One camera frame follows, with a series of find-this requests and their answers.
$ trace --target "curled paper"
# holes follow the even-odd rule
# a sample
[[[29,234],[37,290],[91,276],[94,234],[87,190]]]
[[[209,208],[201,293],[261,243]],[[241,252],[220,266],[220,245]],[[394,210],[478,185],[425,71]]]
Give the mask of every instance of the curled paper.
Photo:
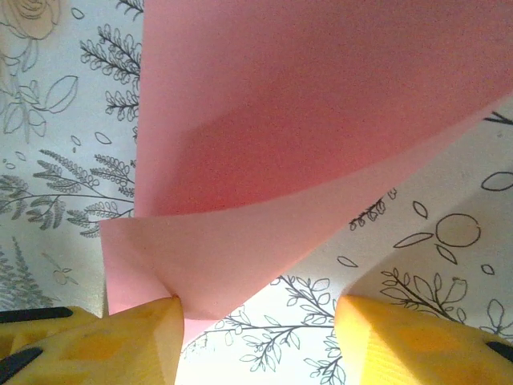
[[[513,89],[512,18],[503,2],[149,2],[137,217],[101,224],[111,311],[177,294],[206,320],[194,333],[224,317]]]

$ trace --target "floral wallpaper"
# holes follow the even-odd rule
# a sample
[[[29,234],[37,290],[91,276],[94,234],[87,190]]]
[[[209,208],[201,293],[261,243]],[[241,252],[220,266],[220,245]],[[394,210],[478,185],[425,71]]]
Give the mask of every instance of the floral wallpaper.
[[[0,310],[106,311],[99,221],[133,215],[143,12],[0,0]],[[351,384],[342,292],[513,341],[512,144],[510,100],[185,346],[177,383]]]

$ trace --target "yellow clip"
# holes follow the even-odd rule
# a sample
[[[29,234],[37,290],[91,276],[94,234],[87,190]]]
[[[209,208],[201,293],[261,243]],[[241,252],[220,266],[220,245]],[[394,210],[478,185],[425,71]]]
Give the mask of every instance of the yellow clip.
[[[77,308],[69,309],[73,312],[69,318],[0,323],[3,352],[12,354],[21,341],[33,342],[0,362],[6,376],[13,367],[9,359],[27,361],[4,382],[0,372],[0,383],[175,383],[184,337],[184,314],[178,298],[160,299],[101,319]]]
[[[473,327],[367,298],[341,297],[335,332],[349,383],[511,385],[513,345]]]

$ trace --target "botanical line drawing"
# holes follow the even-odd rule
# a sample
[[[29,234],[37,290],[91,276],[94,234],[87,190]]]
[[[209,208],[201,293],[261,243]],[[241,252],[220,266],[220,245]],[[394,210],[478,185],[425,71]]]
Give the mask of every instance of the botanical line drawing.
[[[185,348],[185,353],[194,349],[197,343],[208,345],[208,341],[218,334],[228,346],[234,343],[235,338],[242,338],[249,352],[240,357],[240,361],[248,363],[250,371],[275,371],[285,348],[300,349],[302,333],[325,330],[323,343],[326,358],[308,357],[303,361],[313,368],[310,377],[319,378],[321,384],[345,383],[345,373],[340,366],[340,348],[333,330],[336,300],[332,299],[328,292],[329,279],[313,281],[309,278],[280,276],[271,283],[271,286],[287,291],[287,306],[299,306],[304,311],[302,320],[283,324],[270,315],[264,315],[264,322],[254,322],[242,306],[189,344]]]
[[[142,0],[119,0],[116,8],[125,7],[125,14],[134,12],[135,18],[143,13]],[[101,70],[105,76],[126,86],[124,92],[105,92],[109,115],[116,114],[119,121],[136,121],[139,116],[139,81],[141,72],[141,43],[136,42],[131,34],[122,36],[118,28],[114,30],[109,24],[98,27],[99,40],[80,42],[82,63],[89,64],[93,71]]]
[[[513,317],[505,319],[506,311],[499,300],[493,298],[488,302],[487,315],[490,319],[489,326],[481,326],[479,329],[498,335],[513,342]]]
[[[121,6],[125,7],[125,14],[129,12],[134,14],[134,20],[144,12],[144,0],[118,0],[115,7],[120,8]]]
[[[57,298],[43,294],[29,271],[22,249],[15,237],[14,263],[0,250],[0,310],[37,309],[52,307]]]
[[[395,300],[395,305],[423,313],[436,315],[451,321],[464,323],[467,314],[458,304],[467,295],[467,281],[453,277],[450,285],[443,284],[439,273],[434,275],[432,283],[418,275],[405,273],[401,278],[397,268],[382,271],[386,280],[382,282],[384,289],[380,293]]]
[[[439,273],[434,275],[432,283],[417,275],[412,279],[409,273],[401,278],[397,268],[382,271],[382,274],[386,280],[382,282],[385,288],[380,293],[392,298],[394,305],[465,324],[467,313],[461,302],[467,295],[467,280],[452,277],[452,283],[447,287]],[[487,316],[490,324],[479,329],[513,342],[513,317],[506,318],[506,311],[499,300],[493,298],[488,302]]]
[[[501,123],[513,126],[513,120],[508,119],[506,116],[503,116],[495,111],[491,113],[491,116],[485,118],[485,120],[488,122]]]
[[[107,180],[117,184],[121,194],[133,198],[135,189],[132,173],[135,164],[131,166],[114,157],[97,154],[95,160],[103,167],[86,170],[55,152],[40,152],[54,163],[38,160],[43,170],[33,176],[47,180],[46,186],[53,191],[34,194],[22,178],[2,175],[0,214],[12,213],[11,219],[17,220],[25,213],[29,222],[40,224],[41,230],[57,229],[64,214],[67,214],[67,221],[82,228],[80,234],[84,237],[99,235],[99,221],[102,218],[131,216],[133,200],[104,195],[99,187],[101,180]],[[81,210],[66,210],[68,202],[75,197],[90,198],[95,203]]]
[[[513,187],[513,172],[499,171],[489,175],[481,184],[481,188],[492,192],[506,191]]]
[[[59,0],[31,2],[30,6],[8,4],[0,9],[0,121],[4,134],[23,132],[46,135],[45,113],[66,110],[76,97],[78,78],[63,76],[46,93],[39,91],[36,80],[22,84],[20,74],[38,61],[38,42],[46,39],[59,23]]]
[[[18,159],[20,159],[22,162],[26,162],[26,156],[23,152],[15,151],[14,154]]]
[[[71,150],[74,154],[77,152],[77,147],[80,147],[82,146],[82,142],[80,141],[79,138],[77,138],[75,135],[72,135],[71,136],[71,141],[73,142],[73,144],[76,146],[76,147],[73,147],[73,149]]]
[[[14,170],[16,168],[16,165],[14,163],[8,162],[7,159],[2,160],[2,163],[4,163],[8,170]]]
[[[95,138],[98,141],[98,143],[101,144],[112,144],[112,140],[109,139],[109,137],[102,132],[95,132]]]
[[[386,195],[391,199],[394,200],[397,196],[397,190],[395,188],[392,188]],[[363,227],[366,225],[366,219],[368,219],[371,222],[374,222],[378,219],[380,215],[383,215],[386,211],[385,202],[383,201],[385,197],[381,197],[378,199],[376,203],[371,205],[368,209],[363,211],[358,217],[354,218],[349,223],[349,229],[351,231],[354,231],[357,229],[357,227]]]
[[[488,265],[488,264],[481,265],[481,270],[482,270],[485,274],[488,274],[488,275],[495,275],[495,269],[494,269],[494,268],[493,268],[493,266],[491,266],[491,265]]]
[[[340,263],[341,265],[343,265],[345,267],[358,267],[358,265],[356,263],[354,263],[348,257],[344,257],[343,255],[337,257],[337,261],[338,261],[338,263]]]
[[[68,282],[74,283],[76,285],[79,284],[73,277],[70,277],[68,275],[68,273],[70,273],[72,269],[70,269],[69,267],[61,269],[59,264],[50,255],[48,255],[47,253],[41,253],[41,255],[45,257],[55,267],[55,270],[52,275],[54,277],[54,280],[59,285],[66,285]]]
[[[427,220],[429,213],[425,205],[418,201],[413,201],[413,208],[420,217]],[[440,242],[434,244],[438,254],[449,262],[457,265],[458,260],[449,247],[462,248],[472,246],[481,237],[481,227],[477,220],[471,215],[452,213],[444,216],[437,222],[433,233],[413,233],[397,242],[394,248],[402,249],[417,245],[432,237],[436,237],[438,242]]]
[[[85,14],[83,14],[83,12],[80,9],[78,9],[76,7],[71,8],[71,14],[77,20],[82,20],[86,16]]]

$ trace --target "berry drawing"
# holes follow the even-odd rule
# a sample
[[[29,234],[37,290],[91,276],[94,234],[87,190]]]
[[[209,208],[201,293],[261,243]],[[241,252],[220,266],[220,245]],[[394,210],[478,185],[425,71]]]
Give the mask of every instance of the berry drawing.
[[[414,211],[425,220],[429,213],[425,205],[418,201],[413,201]],[[463,213],[452,213],[440,219],[434,229],[434,232],[414,233],[401,239],[394,245],[395,249],[402,249],[420,242],[427,241],[435,237],[439,243],[435,243],[436,250],[441,257],[449,262],[458,264],[454,253],[450,250],[452,247],[469,247],[481,237],[481,227],[478,221],[471,215]]]
[[[74,278],[67,275],[72,271],[70,268],[66,267],[64,269],[61,269],[59,264],[56,261],[54,261],[54,258],[52,258],[50,255],[46,253],[41,253],[41,255],[43,255],[55,267],[55,270],[52,275],[54,277],[54,280],[59,285],[66,285],[68,282],[74,283],[76,285],[79,284]]]

